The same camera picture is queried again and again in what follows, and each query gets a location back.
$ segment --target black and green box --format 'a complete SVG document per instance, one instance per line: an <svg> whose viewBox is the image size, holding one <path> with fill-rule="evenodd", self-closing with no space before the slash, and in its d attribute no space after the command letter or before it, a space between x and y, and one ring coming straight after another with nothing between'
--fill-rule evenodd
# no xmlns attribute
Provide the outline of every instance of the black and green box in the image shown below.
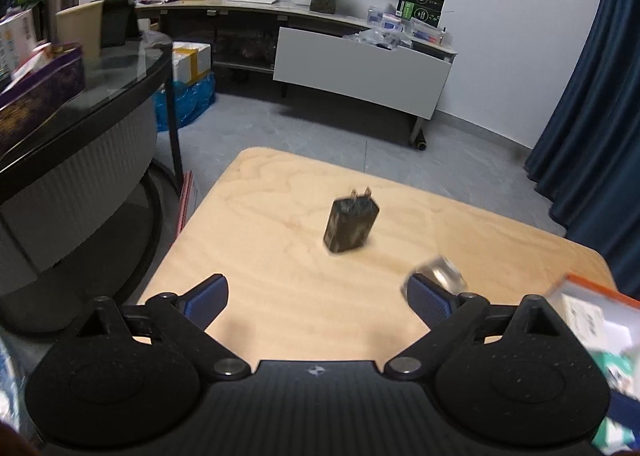
<svg viewBox="0 0 640 456"><path fill-rule="evenodd" d="M396 16L407 20L415 17L437 28L443 7L444 0L400 0Z"/></svg>

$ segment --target purple tissue box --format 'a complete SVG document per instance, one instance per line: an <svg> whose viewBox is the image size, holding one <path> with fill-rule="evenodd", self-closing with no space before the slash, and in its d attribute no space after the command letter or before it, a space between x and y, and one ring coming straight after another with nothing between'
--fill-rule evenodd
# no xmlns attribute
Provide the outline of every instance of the purple tissue box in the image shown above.
<svg viewBox="0 0 640 456"><path fill-rule="evenodd" d="M0 94L0 157L84 88L82 49L72 48Z"/></svg>

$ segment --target glass tabletop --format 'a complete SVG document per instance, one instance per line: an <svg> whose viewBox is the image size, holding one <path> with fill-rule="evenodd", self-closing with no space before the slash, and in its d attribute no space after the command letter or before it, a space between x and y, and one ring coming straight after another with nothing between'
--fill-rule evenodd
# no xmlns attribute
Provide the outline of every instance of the glass tabletop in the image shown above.
<svg viewBox="0 0 640 456"><path fill-rule="evenodd" d="M127 41L124 46L103 49L99 60L84 64L84 91L0 158L0 177L166 65L171 61L171 50L171 39L156 32L145 33L141 40Z"/></svg>

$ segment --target baseboard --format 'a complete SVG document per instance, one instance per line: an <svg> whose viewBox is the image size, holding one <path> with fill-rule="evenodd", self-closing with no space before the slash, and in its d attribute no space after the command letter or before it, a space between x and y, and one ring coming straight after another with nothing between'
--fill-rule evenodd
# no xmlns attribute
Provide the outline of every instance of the baseboard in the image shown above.
<svg viewBox="0 0 640 456"><path fill-rule="evenodd" d="M482 140L486 140L497 146L504 147L505 149L512 150L518 157L521 156L526 158L531 153L531 149L527 146L523 146L506 136L502 136L501 134L487 128L478 126L473 122L469 122L464 118L442 112L441 110L435 110L431 117L431 121L459 129L460 131L468 132L468 134L471 134L472 136L476 136L477 138L481 138Z"/></svg>

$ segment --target blue plastic bag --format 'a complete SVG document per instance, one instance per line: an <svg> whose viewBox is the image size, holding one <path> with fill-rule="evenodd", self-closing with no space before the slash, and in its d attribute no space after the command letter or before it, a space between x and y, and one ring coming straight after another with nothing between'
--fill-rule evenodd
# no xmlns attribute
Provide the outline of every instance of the blue plastic bag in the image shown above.
<svg viewBox="0 0 640 456"><path fill-rule="evenodd" d="M175 116L178 128L194 122L209 106L216 101L216 78L213 73L199 80L191 86L181 82L174 82ZM158 131L169 129L166 116L166 93L164 89L154 93L156 106L156 123Z"/></svg>

